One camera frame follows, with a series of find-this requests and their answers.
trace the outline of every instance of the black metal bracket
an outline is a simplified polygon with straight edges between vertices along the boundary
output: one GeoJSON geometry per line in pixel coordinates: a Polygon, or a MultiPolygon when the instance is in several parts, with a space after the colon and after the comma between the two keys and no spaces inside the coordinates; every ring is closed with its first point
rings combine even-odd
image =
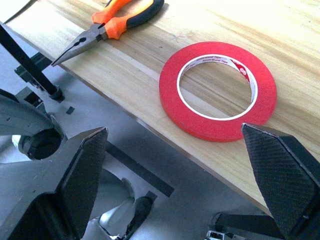
{"type": "MultiPolygon", "coordinates": [[[[40,71],[43,71],[48,67],[52,61],[47,57],[43,56],[40,52],[37,52],[31,58],[31,61],[37,66],[40,71]]],[[[14,72],[22,78],[26,83],[30,83],[32,86],[39,88],[44,91],[43,87],[37,82],[37,80],[22,66],[18,66],[14,72]]]]}
{"type": "Polygon", "coordinates": [[[23,69],[29,73],[31,77],[30,82],[32,85],[45,90],[50,98],[54,100],[60,100],[63,97],[62,91],[58,86],[53,85],[48,78],[42,73],[39,67],[45,66],[43,58],[41,56],[34,56],[33,60],[21,49],[21,47],[15,42],[15,40],[7,33],[2,25],[0,25],[0,44],[21,64],[23,69]]]}

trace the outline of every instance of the metal frame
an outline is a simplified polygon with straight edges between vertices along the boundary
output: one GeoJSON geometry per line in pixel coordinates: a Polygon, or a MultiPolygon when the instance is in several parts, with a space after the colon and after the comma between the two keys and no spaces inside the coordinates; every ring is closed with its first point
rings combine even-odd
{"type": "Polygon", "coordinates": [[[50,98],[57,100],[62,96],[61,89],[48,80],[1,24],[0,44],[28,71],[38,85],[49,94],[50,98]]]}

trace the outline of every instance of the red tape roll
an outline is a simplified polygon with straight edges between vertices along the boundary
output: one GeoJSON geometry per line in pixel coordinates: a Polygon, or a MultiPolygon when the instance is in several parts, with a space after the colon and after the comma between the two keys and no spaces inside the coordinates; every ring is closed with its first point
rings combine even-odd
{"type": "Polygon", "coordinates": [[[165,63],[159,81],[162,106],[171,120],[187,133],[213,142],[243,138],[242,123],[263,125],[277,102],[275,81],[267,67],[250,52],[222,42],[201,42],[176,52],[165,63]],[[180,92],[180,78],[190,68],[207,62],[229,65],[243,74],[251,87],[251,104],[227,118],[206,116],[194,110],[180,92]]]}

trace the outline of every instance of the wooden board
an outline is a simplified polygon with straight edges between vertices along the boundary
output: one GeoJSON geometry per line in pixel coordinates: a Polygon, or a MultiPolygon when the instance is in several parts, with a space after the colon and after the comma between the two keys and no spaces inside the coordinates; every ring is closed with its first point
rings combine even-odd
{"type": "MultiPolygon", "coordinates": [[[[89,28],[91,14],[105,4],[39,0],[8,26],[53,59],[89,28]]],[[[167,0],[149,23],[118,41],[101,42],[62,67],[268,213],[244,141],[192,137],[173,124],[161,106],[158,84],[164,63],[179,49],[204,41],[237,45],[266,64],[278,91],[267,126],[296,136],[320,160],[319,0],[167,0]]],[[[240,113],[250,102],[244,78],[217,63],[189,70],[181,85],[192,106],[216,117],[240,113]]]]}

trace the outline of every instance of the needle-nose pliers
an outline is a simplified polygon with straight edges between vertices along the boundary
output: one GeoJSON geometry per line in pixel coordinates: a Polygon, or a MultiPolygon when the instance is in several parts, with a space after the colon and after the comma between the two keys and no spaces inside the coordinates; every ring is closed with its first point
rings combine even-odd
{"type": "Polygon", "coordinates": [[[119,39],[127,29],[131,29],[150,20],[159,12],[164,0],[150,0],[149,4],[137,12],[122,16],[114,15],[131,0],[110,0],[102,11],[92,15],[93,25],[82,32],[51,64],[58,65],[95,46],[100,40],[119,39]]]}

